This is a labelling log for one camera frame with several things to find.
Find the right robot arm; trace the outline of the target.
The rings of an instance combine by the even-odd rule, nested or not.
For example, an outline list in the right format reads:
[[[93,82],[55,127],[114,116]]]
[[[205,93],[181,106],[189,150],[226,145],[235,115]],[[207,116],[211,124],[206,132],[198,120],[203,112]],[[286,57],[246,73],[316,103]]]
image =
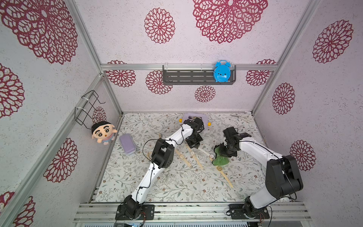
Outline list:
[[[256,142],[250,134],[238,133],[234,127],[223,130],[223,134],[225,141],[219,145],[222,157],[236,157],[238,151],[244,151],[266,169],[265,186],[245,199],[243,209],[247,216],[303,189],[297,160],[293,156],[276,153]]]

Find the green cleaning cloth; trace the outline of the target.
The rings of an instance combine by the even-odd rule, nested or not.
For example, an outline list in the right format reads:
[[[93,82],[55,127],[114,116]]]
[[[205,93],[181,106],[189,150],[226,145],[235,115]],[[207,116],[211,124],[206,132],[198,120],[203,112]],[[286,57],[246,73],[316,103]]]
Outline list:
[[[214,166],[225,166],[229,164],[229,157],[222,156],[222,153],[225,151],[225,146],[223,144],[216,145],[214,147],[215,158],[212,161]]]

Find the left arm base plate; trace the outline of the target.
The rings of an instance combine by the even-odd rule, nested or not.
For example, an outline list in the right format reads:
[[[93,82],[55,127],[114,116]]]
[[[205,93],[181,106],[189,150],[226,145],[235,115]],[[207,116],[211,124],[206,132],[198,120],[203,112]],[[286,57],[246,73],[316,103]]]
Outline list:
[[[155,215],[155,205],[143,204],[137,207],[130,207],[126,204],[118,206],[115,220],[153,220]]]

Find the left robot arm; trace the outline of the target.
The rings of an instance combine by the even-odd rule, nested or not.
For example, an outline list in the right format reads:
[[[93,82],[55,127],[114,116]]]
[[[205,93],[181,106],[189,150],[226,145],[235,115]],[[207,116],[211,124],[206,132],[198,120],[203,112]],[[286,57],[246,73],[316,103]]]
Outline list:
[[[204,123],[200,117],[186,119],[171,136],[156,140],[146,174],[134,192],[127,196],[122,203],[129,214],[134,214],[141,208],[152,184],[172,164],[175,148],[184,142],[189,148],[198,148],[200,142],[203,141],[200,133],[204,129]]]

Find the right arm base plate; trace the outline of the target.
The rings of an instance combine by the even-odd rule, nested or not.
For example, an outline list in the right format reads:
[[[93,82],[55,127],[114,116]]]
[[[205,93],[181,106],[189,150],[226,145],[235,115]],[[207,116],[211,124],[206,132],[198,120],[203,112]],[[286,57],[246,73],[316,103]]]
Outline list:
[[[249,205],[244,205],[242,203],[229,204],[229,209],[226,215],[230,216],[232,219],[269,219],[270,215],[267,207],[255,209]]]

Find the beige watch long diagonal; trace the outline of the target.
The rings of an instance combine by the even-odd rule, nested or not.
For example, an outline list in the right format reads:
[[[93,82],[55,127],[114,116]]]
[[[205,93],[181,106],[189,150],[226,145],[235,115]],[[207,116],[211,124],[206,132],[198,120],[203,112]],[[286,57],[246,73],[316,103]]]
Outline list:
[[[178,150],[175,149],[175,153],[177,154],[177,156],[189,167],[189,168],[193,168],[193,165],[186,159],[186,157]]]

